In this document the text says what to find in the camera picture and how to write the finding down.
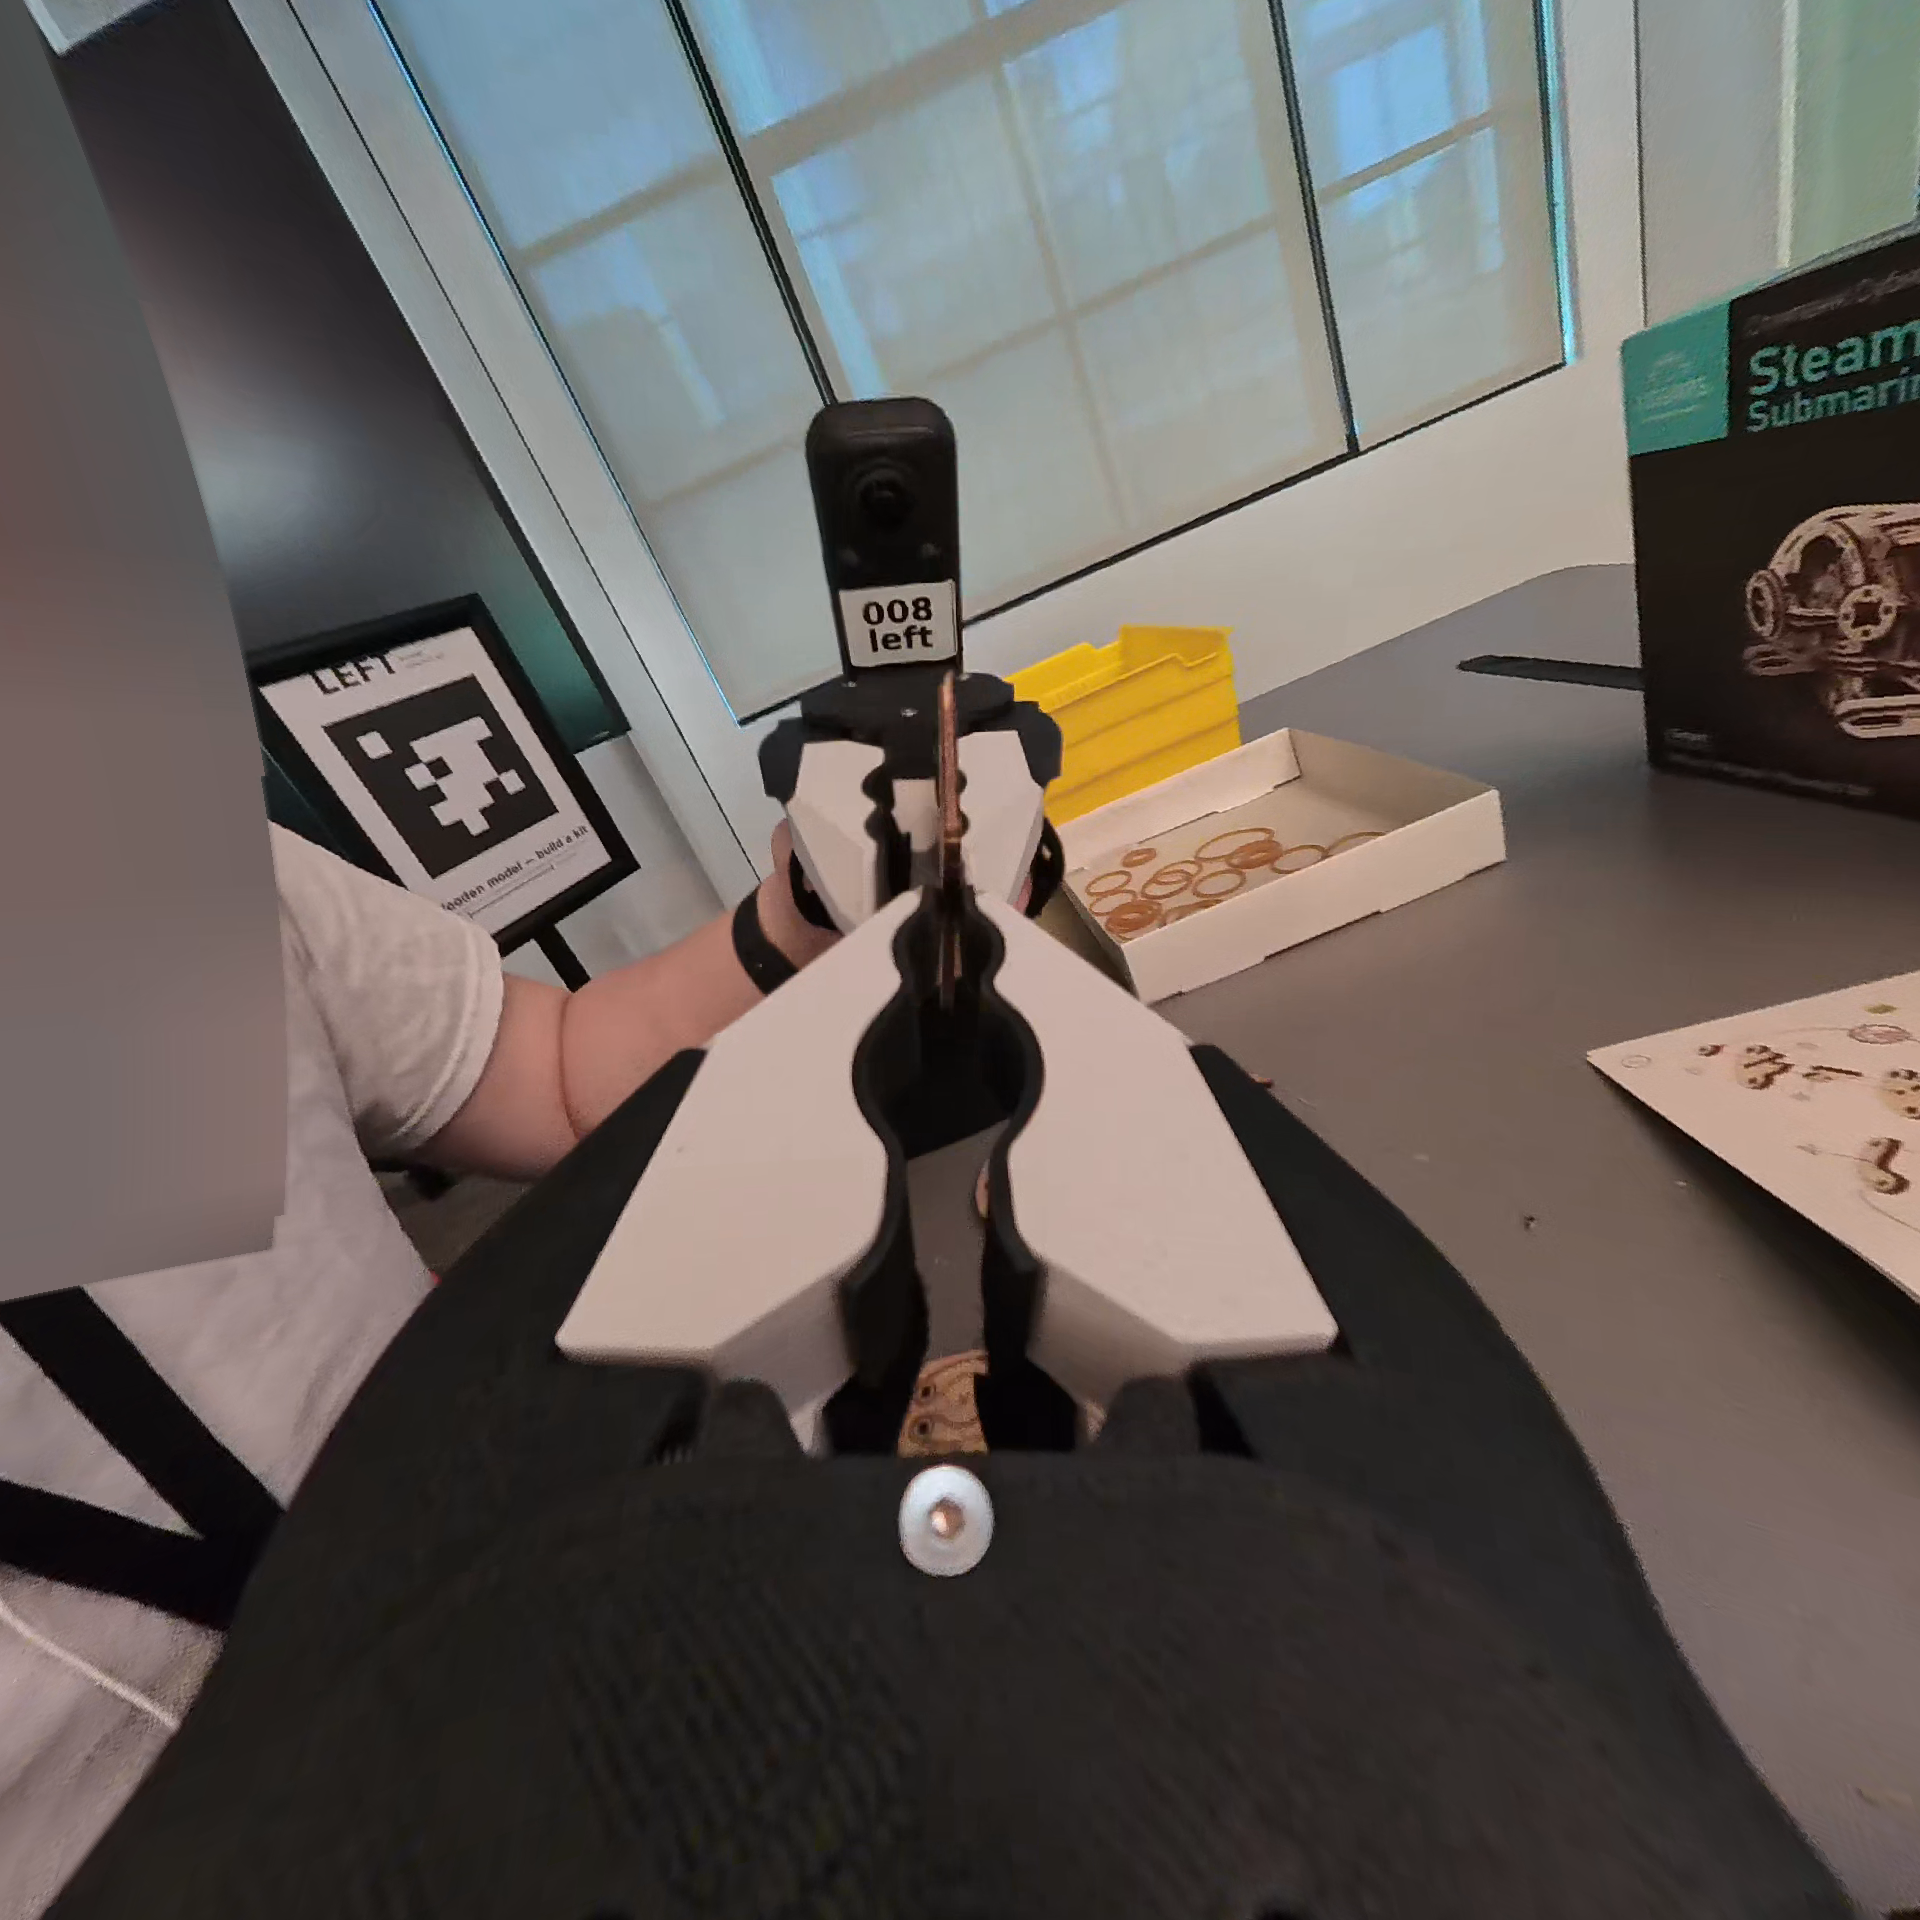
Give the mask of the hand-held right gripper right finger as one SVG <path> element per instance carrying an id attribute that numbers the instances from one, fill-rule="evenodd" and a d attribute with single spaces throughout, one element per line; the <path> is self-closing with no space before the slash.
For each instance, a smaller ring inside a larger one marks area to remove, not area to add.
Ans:
<path id="1" fill-rule="evenodd" d="M 1332 1309 L 1192 1046 L 999 900 L 979 905 L 979 1057 L 999 1118 L 989 1445 L 1071 1445 L 1134 1380 L 1332 1350 Z"/>

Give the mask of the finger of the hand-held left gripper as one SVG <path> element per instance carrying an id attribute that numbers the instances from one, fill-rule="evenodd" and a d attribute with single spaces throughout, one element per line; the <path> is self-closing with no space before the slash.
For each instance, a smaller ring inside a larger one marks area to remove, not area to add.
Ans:
<path id="1" fill-rule="evenodd" d="M 1044 827 L 1044 781 L 1020 736 L 958 739 L 962 865 L 979 899 L 1023 899 Z"/>
<path id="2" fill-rule="evenodd" d="M 880 745 L 810 741 L 788 832 L 812 894 L 852 933 L 926 883 L 926 777 L 888 770 Z"/>

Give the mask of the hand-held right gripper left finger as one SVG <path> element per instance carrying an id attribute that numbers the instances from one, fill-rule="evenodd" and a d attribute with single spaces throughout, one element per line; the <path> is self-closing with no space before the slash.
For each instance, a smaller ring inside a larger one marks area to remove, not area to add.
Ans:
<path id="1" fill-rule="evenodd" d="M 694 1067 L 557 1330 L 584 1363 L 758 1380 L 810 1451 L 852 1377 L 837 1290 L 880 1237 L 888 1162 L 856 1106 L 854 1053 L 899 994 L 887 904 Z"/>

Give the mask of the long curved wooden model part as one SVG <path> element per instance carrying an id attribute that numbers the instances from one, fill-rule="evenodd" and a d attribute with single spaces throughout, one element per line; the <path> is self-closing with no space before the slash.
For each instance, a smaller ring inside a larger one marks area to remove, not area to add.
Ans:
<path id="1" fill-rule="evenodd" d="M 962 761 L 958 752 L 958 672 L 946 669 L 935 704 L 935 883 L 946 896 L 966 885 Z"/>

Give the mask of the person's left forearm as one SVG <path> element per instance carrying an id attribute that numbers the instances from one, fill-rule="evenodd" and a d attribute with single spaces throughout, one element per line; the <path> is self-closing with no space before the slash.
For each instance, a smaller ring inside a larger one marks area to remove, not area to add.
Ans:
<path id="1" fill-rule="evenodd" d="M 748 968 L 723 920 L 575 993 L 509 977 L 482 1078 L 453 1136 L 479 1170 L 533 1181 L 653 1073 L 711 1042 L 776 968 Z"/>

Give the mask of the black model kit box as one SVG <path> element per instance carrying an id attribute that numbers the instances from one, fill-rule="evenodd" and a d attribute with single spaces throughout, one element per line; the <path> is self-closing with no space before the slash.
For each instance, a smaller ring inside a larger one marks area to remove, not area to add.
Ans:
<path id="1" fill-rule="evenodd" d="M 1918 229 L 1621 345 L 1648 761 L 1918 813 Z"/>

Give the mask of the person's left hand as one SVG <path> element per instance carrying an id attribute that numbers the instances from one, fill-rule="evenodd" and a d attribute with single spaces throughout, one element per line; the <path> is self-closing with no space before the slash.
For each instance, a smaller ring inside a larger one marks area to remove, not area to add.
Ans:
<path id="1" fill-rule="evenodd" d="M 791 836 L 788 821 L 781 821 L 770 846 L 773 869 L 756 891 L 756 920 L 758 931 L 781 957 L 805 970 L 840 939 L 840 931 L 820 905 L 805 905 L 814 894 L 795 860 Z"/>

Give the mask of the black wristband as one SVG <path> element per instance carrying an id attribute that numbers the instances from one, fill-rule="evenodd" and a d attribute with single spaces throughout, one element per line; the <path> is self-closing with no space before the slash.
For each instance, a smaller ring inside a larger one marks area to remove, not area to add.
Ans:
<path id="1" fill-rule="evenodd" d="M 728 924 L 734 957 L 751 982 L 758 997 L 779 993 L 783 982 L 798 977 L 795 965 L 783 948 L 766 933 L 758 912 L 758 891 L 743 896 Z"/>

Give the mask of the yellow plastic bin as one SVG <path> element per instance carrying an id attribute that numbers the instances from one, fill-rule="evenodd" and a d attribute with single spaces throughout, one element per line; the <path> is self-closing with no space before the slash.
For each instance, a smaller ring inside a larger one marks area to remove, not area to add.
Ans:
<path id="1" fill-rule="evenodd" d="M 1119 626 L 1107 645 L 1016 669 L 1011 686 L 1062 734 L 1047 787 L 1058 829 L 1240 745 L 1229 628 Z"/>

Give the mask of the large glass window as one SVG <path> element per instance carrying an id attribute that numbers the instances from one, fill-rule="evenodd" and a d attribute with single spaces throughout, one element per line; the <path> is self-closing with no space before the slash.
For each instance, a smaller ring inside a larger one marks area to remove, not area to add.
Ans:
<path id="1" fill-rule="evenodd" d="M 946 411 L 973 617 L 1563 361 L 1535 4 L 375 13 L 738 718 L 828 401 Z"/>

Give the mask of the white cardboard tray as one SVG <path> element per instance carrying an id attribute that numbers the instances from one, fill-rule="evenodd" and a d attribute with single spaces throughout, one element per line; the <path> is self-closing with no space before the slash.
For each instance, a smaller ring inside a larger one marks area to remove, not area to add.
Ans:
<path id="1" fill-rule="evenodd" d="M 1235 827 L 1267 827 L 1287 841 L 1315 844 L 1355 829 L 1381 829 L 1382 840 L 1128 945 L 1096 931 L 1070 899 L 1070 873 L 1093 860 L 1143 841 L 1191 850 Z M 1058 835 L 1062 899 L 1147 1003 L 1198 993 L 1275 954 L 1438 894 L 1496 867 L 1507 852 L 1492 787 L 1300 730 L 1259 736 L 1100 806 Z"/>

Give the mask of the person's white shirt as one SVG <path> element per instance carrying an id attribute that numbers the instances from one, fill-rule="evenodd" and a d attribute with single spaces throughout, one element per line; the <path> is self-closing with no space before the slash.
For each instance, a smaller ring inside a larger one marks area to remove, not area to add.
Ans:
<path id="1" fill-rule="evenodd" d="M 372 1162 L 423 1148 L 496 1041 L 503 970 L 476 926 L 275 827 L 285 1017 L 285 1190 L 271 1245 L 6 1312 L 4 1489 L 35 1530 L 114 1523 L 226 1601 L 372 1363 L 421 1306 L 424 1262 Z M 38 1916 L 199 1692 L 223 1629 L 4 1560 L 4 1916 Z"/>

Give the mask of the black table slot cover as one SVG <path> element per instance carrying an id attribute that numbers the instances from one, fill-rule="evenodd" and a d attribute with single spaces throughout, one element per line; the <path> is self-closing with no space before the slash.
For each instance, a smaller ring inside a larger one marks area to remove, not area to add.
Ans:
<path id="1" fill-rule="evenodd" d="M 1592 662 L 1548 657 L 1467 657 L 1455 662 L 1463 675 L 1526 684 L 1612 689 L 1643 693 L 1643 672 L 1632 662 Z"/>

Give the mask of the illustrated instruction booklet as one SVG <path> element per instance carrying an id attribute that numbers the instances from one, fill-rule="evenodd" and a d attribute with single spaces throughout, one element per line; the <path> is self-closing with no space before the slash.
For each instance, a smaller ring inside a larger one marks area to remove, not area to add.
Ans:
<path id="1" fill-rule="evenodd" d="M 1915 972 L 1596 1046 L 1589 1065 L 1915 1300 Z"/>

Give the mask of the large dark wall screen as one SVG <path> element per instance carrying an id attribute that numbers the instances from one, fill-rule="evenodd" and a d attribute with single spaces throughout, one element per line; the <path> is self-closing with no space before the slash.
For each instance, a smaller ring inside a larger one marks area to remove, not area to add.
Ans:
<path id="1" fill-rule="evenodd" d="M 477 594 L 574 752 L 627 734 L 226 4 L 52 58 L 248 654 Z"/>

